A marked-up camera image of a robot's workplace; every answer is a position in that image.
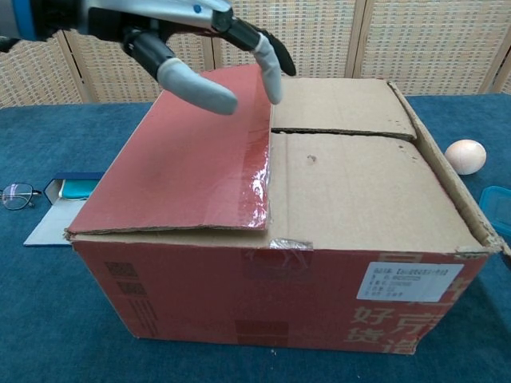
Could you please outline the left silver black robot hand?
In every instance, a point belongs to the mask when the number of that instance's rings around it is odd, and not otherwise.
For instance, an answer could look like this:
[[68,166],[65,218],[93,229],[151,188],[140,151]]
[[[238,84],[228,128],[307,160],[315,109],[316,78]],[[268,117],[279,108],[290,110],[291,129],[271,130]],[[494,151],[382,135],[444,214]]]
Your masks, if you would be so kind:
[[236,17],[227,1],[83,1],[80,11],[82,32],[120,43],[162,89],[209,112],[232,115],[238,105],[236,95],[182,62],[167,46],[172,35],[220,38],[251,53],[274,105],[283,98],[283,74],[296,74],[285,45]]

